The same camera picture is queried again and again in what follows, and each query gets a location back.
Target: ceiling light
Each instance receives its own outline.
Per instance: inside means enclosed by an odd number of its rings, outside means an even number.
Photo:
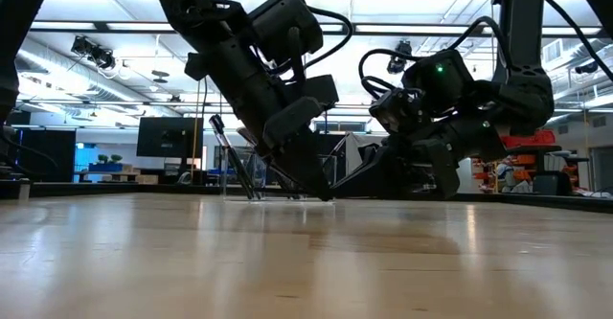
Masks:
[[[578,108],[556,108],[557,113],[580,113],[582,109]]]
[[[613,108],[590,109],[588,112],[590,113],[613,113]]]
[[[590,35],[590,34],[597,34],[598,32],[601,31],[601,29],[600,28],[581,28],[581,31],[585,35]],[[570,27],[544,27],[543,34],[575,35],[577,34],[577,32],[575,32],[575,30]]]
[[[464,26],[401,26],[401,25],[358,25],[358,33],[404,33],[404,34],[462,34]]]
[[[152,32],[174,32],[174,29],[169,23],[166,22],[158,22],[158,23],[140,23],[140,22],[125,22],[125,23],[107,23],[106,27],[108,27],[111,31],[147,31]]]
[[[96,26],[91,22],[43,22],[32,23],[32,30],[85,30],[95,31]]]
[[[319,27],[321,27],[323,32],[343,32],[343,25],[341,24],[320,24]]]
[[[38,125],[11,125],[12,128],[30,128],[30,127],[40,127]]]
[[[77,128],[76,126],[72,126],[72,125],[41,125],[40,127],[44,127],[44,128],[69,128],[69,129]]]
[[[142,105],[143,102],[96,102],[97,105],[111,104],[111,105]]]
[[[22,100],[23,103],[82,104],[82,100]]]
[[[198,103],[149,103],[149,105],[189,107],[189,106],[197,106]]]
[[[587,36],[598,34],[601,31],[601,28],[597,27],[586,27],[581,28],[581,32]],[[491,34],[491,28],[485,27],[483,29],[484,34]],[[542,29],[543,37],[547,37],[549,35],[575,35],[574,29],[570,27],[543,27]]]

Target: orange object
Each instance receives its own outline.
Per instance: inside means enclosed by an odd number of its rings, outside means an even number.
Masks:
[[[537,131],[531,137],[502,136],[502,143],[507,148],[524,146],[550,146],[556,143],[556,136],[552,130]]]
[[[530,172],[529,171],[514,171],[513,172],[513,177],[517,180],[528,180],[530,181],[532,178],[530,177]]]
[[[517,155],[515,158],[515,164],[518,165],[533,165],[536,162],[534,155]]]
[[[472,174],[472,177],[478,180],[488,180],[489,173],[488,172],[474,173]]]

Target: desk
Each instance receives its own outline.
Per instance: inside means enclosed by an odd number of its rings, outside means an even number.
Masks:
[[[87,174],[96,174],[96,175],[110,175],[113,181],[121,181],[121,176],[127,176],[127,181],[136,181],[136,176],[141,175],[139,172],[134,171],[75,171],[75,175],[79,176],[79,182],[85,181],[85,175]]]

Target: black cable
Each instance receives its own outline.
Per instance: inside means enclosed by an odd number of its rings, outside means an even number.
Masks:
[[[289,45],[291,68],[294,71],[294,76],[291,81],[297,81],[304,83],[307,78],[305,77],[305,66],[303,65],[303,52],[300,40],[300,29],[292,27],[287,31],[287,44]]]
[[[289,71],[290,69],[291,69],[291,61],[289,61],[289,60],[288,60],[288,61],[286,61],[285,63],[283,63],[283,64],[281,64],[281,65],[277,66],[276,68],[274,68],[274,69],[270,69],[270,70],[268,71],[268,73],[269,73],[270,75],[280,75],[280,74],[284,74],[284,73],[286,73],[286,72],[287,72],[287,71]]]
[[[341,48],[343,48],[343,46],[345,46],[349,40],[352,38],[353,36],[353,25],[352,22],[349,20],[349,18],[343,16],[340,13],[336,13],[333,11],[325,11],[322,9],[317,9],[317,8],[313,8],[313,7],[308,7],[308,9],[318,15],[322,15],[322,16],[326,16],[326,17],[331,17],[337,20],[342,21],[345,26],[347,26],[347,35],[345,35],[345,38],[339,42],[336,46],[332,47],[331,49],[329,49],[327,52],[325,52],[324,54],[318,56],[317,58],[315,58],[312,61],[309,61],[305,64],[305,69],[307,69],[310,66],[313,66],[315,64],[317,64],[318,62],[324,60],[325,58],[333,55],[334,53],[336,53],[336,51],[340,50]]]
[[[454,50],[458,48],[458,46],[460,46],[460,44],[462,44],[470,36],[470,34],[472,34],[472,32],[477,29],[477,27],[479,27],[479,25],[482,23],[487,24],[491,28],[494,35],[496,36],[496,40],[498,40],[498,45],[500,46],[500,49],[502,51],[502,57],[505,60],[507,68],[512,68],[511,50],[509,49],[509,45],[507,44],[507,39],[502,33],[500,26],[498,26],[498,23],[496,23],[496,21],[494,21],[491,17],[488,16],[481,16],[477,18],[470,25],[470,27],[468,27],[468,29],[462,35],[460,35],[460,37],[458,37],[458,39],[454,43],[451,44],[451,46],[447,47],[447,50]]]
[[[49,164],[52,166],[53,171],[57,171],[57,163],[56,161],[54,161],[54,159],[52,159],[51,157],[49,157],[48,155],[45,155],[44,153],[34,150],[32,148],[28,148],[28,147],[24,147],[21,146],[15,142],[13,142],[12,140],[10,140],[9,138],[7,138],[7,136],[4,135],[4,133],[0,133],[0,140],[4,141],[4,143],[8,144],[9,146],[16,148],[18,150],[24,150],[27,152],[30,152],[46,161],[49,162]],[[7,155],[3,155],[5,162],[7,164],[9,164],[11,167],[13,167],[14,169],[23,172],[24,174],[30,176],[30,177],[43,177],[45,175],[50,174],[51,172],[46,172],[46,173],[39,173],[39,172],[35,172],[35,171],[30,171],[28,169],[25,169],[23,167],[20,167],[19,165],[17,165],[16,163],[14,163],[9,156]]]
[[[373,81],[375,83],[378,83],[380,85],[383,85],[384,87],[390,89],[390,88],[395,88],[392,84],[388,83],[385,80],[373,77],[373,76],[368,76],[365,77],[364,76],[364,63],[366,62],[366,59],[368,59],[368,57],[372,56],[372,55],[387,55],[387,56],[393,56],[393,57],[399,57],[402,59],[406,59],[406,60],[411,60],[411,61],[420,61],[423,59],[423,57],[413,57],[413,56],[409,56],[409,55],[405,55],[404,53],[400,53],[400,52],[396,52],[396,51],[392,51],[392,50],[388,50],[388,49],[373,49],[369,52],[367,52],[364,56],[362,56],[362,58],[360,59],[359,64],[357,65],[357,73],[359,74],[360,77],[360,81],[362,83],[362,86],[364,87],[364,89],[366,89],[366,91],[371,94],[371,96],[373,96],[375,99],[379,99],[380,96],[378,93],[384,93],[385,90],[381,89],[375,85],[372,85],[369,83],[369,81]]]
[[[396,87],[394,85],[392,85],[390,82],[387,82],[387,81],[382,80],[382,79],[380,79],[378,77],[375,77],[375,76],[366,76],[361,81],[362,81],[362,83],[368,82],[368,81],[373,81],[376,84],[379,84],[379,85],[383,86],[385,89],[383,89],[383,88],[376,88],[376,90],[375,90],[376,92],[381,93],[381,94],[384,94],[388,90],[396,89]]]
[[[364,79],[364,63],[366,62],[366,59],[368,59],[368,57],[372,55],[394,56],[394,57],[399,57],[399,58],[402,58],[405,60],[411,60],[411,61],[420,61],[423,59],[423,57],[414,57],[414,56],[406,55],[404,53],[400,53],[400,52],[396,52],[396,51],[392,51],[388,49],[373,49],[367,52],[366,54],[364,54],[364,56],[362,56],[362,58],[360,59],[359,64],[357,65],[357,73],[359,74],[361,80]]]
[[[609,79],[613,80],[613,73],[608,68],[608,66],[604,64],[604,61],[602,61],[602,59],[596,54],[596,51],[594,51],[594,48],[592,47],[590,42],[587,40],[587,37],[585,37],[585,34],[581,31],[581,28],[577,25],[577,23],[573,20],[573,18],[568,14],[568,12],[566,12],[558,3],[556,3],[555,0],[545,0],[545,2],[547,2],[547,4],[549,4],[552,8],[554,8],[554,10],[557,11],[557,13],[559,13],[560,16],[562,16],[562,18],[566,21],[566,23],[568,23],[568,25],[573,30],[575,30],[575,33],[577,33],[577,37],[579,38],[579,40],[581,40],[581,42],[583,43],[583,46],[585,46],[585,48],[587,49],[587,53],[590,55],[590,57],[592,57],[594,61],[598,64],[598,66],[601,67],[602,71],[609,77]]]

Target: motion capture camera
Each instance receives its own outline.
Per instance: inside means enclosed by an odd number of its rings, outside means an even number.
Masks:
[[[75,42],[73,42],[73,47],[70,51],[96,63],[103,70],[110,70],[115,67],[113,51],[103,49],[100,45],[87,40],[84,36],[75,37]]]
[[[395,48],[396,52],[400,52],[407,56],[411,56],[413,53],[413,48],[411,47],[411,41],[401,40],[399,44]],[[387,64],[387,72],[395,75],[404,71],[404,67],[406,66],[406,60],[401,59],[399,57],[392,56],[390,58],[390,62]]]
[[[589,64],[578,66],[575,68],[575,72],[578,74],[594,74],[598,71],[598,64],[596,61],[592,61]]]

